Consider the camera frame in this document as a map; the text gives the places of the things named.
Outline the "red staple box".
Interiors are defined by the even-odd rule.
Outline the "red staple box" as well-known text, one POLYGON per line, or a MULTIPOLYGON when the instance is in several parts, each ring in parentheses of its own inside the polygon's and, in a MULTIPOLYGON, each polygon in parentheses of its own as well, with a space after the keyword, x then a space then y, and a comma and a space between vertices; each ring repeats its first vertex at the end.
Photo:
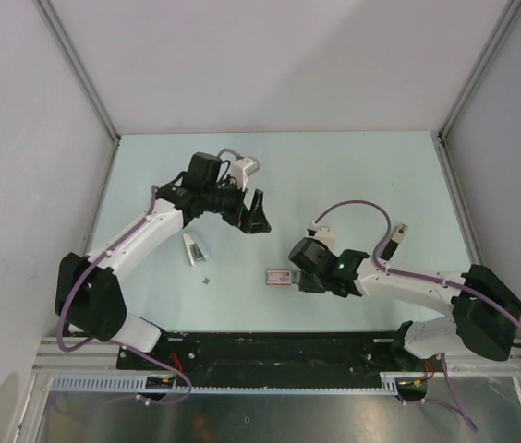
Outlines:
POLYGON ((291 269, 269 269, 265 277, 268 286, 291 286, 298 285, 300 274, 291 269))

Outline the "white stapler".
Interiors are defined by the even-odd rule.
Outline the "white stapler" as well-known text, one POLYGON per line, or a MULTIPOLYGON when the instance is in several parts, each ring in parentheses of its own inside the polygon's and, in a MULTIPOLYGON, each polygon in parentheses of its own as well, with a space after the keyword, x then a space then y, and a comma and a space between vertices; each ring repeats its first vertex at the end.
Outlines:
POLYGON ((188 254, 188 261, 192 267, 210 259, 210 252, 198 234, 194 232, 184 233, 183 242, 188 254))

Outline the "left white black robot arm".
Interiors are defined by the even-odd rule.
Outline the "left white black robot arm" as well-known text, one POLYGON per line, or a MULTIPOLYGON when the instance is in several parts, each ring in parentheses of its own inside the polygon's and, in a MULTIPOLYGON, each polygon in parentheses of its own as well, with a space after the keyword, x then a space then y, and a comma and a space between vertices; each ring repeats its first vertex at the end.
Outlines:
POLYGON ((129 313, 120 282, 157 246, 204 213, 220 215, 245 234, 268 233, 272 227, 262 191, 255 190, 251 203, 245 202, 248 180, 260 167, 257 159, 241 154, 226 160, 197 152, 175 179, 152 187, 148 207, 125 231, 84 256, 67 254, 56 285, 57 332, 71 325, 88 340, 136 349, 148 368, 163 366, 169 347, 160 341, 161 328, 129 313))

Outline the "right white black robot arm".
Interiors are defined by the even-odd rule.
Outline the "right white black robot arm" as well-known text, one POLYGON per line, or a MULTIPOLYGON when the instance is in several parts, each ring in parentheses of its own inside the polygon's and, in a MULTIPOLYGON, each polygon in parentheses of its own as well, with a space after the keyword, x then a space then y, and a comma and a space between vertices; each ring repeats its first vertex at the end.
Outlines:
POLYGON ((509 358, 521 301, 485 266, 419 273, 393 268, 362 251, 346 249, 336 255, 314 237, 300 240, 288 258, 301 272, 304 293, 386 297, 437 312, 432 320, 409 320, 397 331, 391 358, 402 370, 441 353, 469 351, 496 362, 509 358))

